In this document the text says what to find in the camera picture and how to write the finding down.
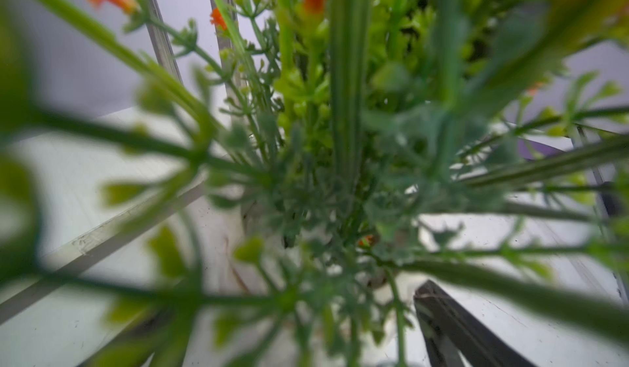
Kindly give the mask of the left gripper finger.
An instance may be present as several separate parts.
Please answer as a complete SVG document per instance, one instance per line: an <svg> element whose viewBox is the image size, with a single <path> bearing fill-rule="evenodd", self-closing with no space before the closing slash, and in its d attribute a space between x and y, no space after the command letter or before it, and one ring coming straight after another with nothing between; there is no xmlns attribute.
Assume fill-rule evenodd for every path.
<svg viewBox="0 0 629 367"><path fill-rule="evenodd" d="M414 291L414 307L429 365L534 367L432 280Z"/></svg>

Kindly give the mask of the orange flower pot front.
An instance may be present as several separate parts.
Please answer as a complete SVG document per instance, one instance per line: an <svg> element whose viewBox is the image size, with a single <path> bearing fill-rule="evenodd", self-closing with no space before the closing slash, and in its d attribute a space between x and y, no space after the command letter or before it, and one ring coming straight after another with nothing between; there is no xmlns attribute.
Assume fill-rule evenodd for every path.
<svg viewBox="0 0 629 367"><path fill-rule="evenodd" d="M198 316L217 314L217 344L264 324L261 339L231 366L253 366L289 332L296 363L310 366L322 348L349 366L359 363L365 336L383 338L385 323L410 326L401 275L432 275L488 291L544 316L620 344L628 342L628 310L550 287L544 257L581 255L628 266L628 243L589 236L574 245L518 247L507 234L496 248L456 247L462 228L419 238L421 218L445 214L505 214L590 222L562 207L510 200L531 192L549 202L596 192L581 183L592 167L628 156L627 135L532 162L516 158L516 139L543 128L563 133L598 116L593 103L615 95L605 85L581 101L588 75L578 78L562 113L491 132L504 108L526 104L525 92L556 74L570 55L608 36L627 39L628 0L216 0L212 19L231 42L221 60L205 53L198 28L167 27L183 56L205 61L193 94L149 59L126 49L68 0L36 0L143 76L139 107L176 121L193 119L188 140L175 144L144 128L109 127L47 110L34 97L34 69L1 8L1 134L47 127L110 143L127 154L161 154L180 161L155 181L113 181L108 206L146 193L155 203L127 221L133 229L157 217L204 175L217 208L259 211L259 225L231 256L261 280L261 291L206 291L201 286L201 234L190 222L193 257L162 226L149 242L162 282L149 288L90 280L50 270L37 257L44 240L43 201L30 169L1 156L1 202L11 229L1 243L1 283L33 278L111 294L111 322L164 312L155 334L98 352L93 365L149 362L176 365Z"/></svg>

